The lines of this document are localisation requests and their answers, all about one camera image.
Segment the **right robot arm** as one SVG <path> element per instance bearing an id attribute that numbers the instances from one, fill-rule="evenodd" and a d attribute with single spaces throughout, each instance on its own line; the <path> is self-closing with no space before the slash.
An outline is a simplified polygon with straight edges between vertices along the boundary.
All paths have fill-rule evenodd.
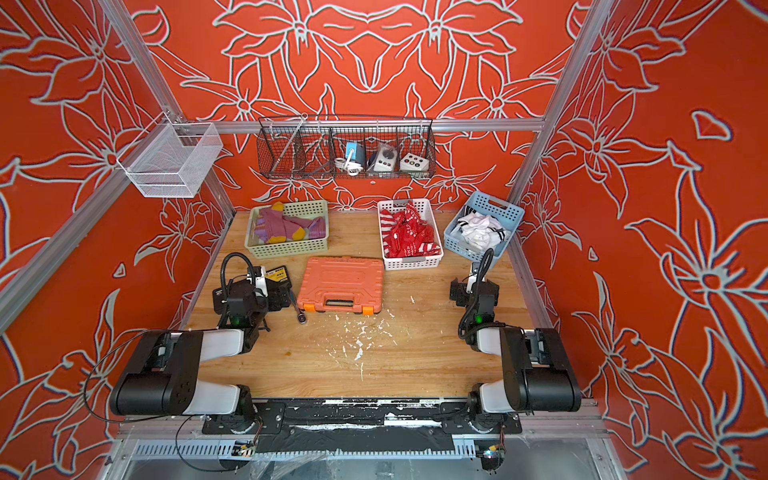
<path id="1" fill-rule="evenodd" d="M 457 334 L 473 350 L 497 356 L 502 378 L 473 387 L 468 415 L 576 412 L 582 393 L 559 333 L 523 329 L 495 319 L 500 288 L 490 281 L 450 284 L 449 299 L 464 309 Z"/>

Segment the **red christmas sock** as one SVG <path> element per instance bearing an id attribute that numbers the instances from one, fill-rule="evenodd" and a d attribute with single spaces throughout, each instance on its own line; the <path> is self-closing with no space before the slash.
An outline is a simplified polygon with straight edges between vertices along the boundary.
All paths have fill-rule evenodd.
<path id="1" fill-rule="evenodd" d="M 417 208 L 408 203 L 404 210 L 383 209 L 380 227 L 385 258 L 415 258 L 441 254 L 435 228 L 421 218 Z"/>

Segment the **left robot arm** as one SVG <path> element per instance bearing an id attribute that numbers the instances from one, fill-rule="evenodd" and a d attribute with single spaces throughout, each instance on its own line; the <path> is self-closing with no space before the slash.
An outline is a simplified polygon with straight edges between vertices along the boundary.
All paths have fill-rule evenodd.
<path id="1" fill-rule="evenodd" d="M 217 328 L 152 331 L 141 336 L 111 393 L 109 407 L 122 416 L 232 416 L 250 424 L 256 409 L 246 386 L 199 378 L 200 365 L 248 353 L 268 313 L 260 269 L 214 291 Z"/>

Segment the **purple ribbed sock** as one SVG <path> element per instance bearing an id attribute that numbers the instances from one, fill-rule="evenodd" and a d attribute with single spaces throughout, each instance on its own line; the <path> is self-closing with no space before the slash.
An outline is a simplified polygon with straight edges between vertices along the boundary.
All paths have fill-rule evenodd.
<path id="1" fill-rule="evenodd" d="M 304 219 L 287 215 L 285 206 L 277 203 L 260 209 L 250 227 L 252 245 L 318 240 L 326 236 L 324 217 Z"/>

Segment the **white black striped crew sock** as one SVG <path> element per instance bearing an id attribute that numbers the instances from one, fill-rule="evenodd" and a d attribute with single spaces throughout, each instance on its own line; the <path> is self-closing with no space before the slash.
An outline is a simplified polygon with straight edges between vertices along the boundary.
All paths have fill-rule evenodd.
<path id="1" fill-rule="evenodd" d="M 470 213 L 457 221 L 455 232 L 468 249 L 484 253 L 505 242 L 511 232 L 491 215 Z"/>

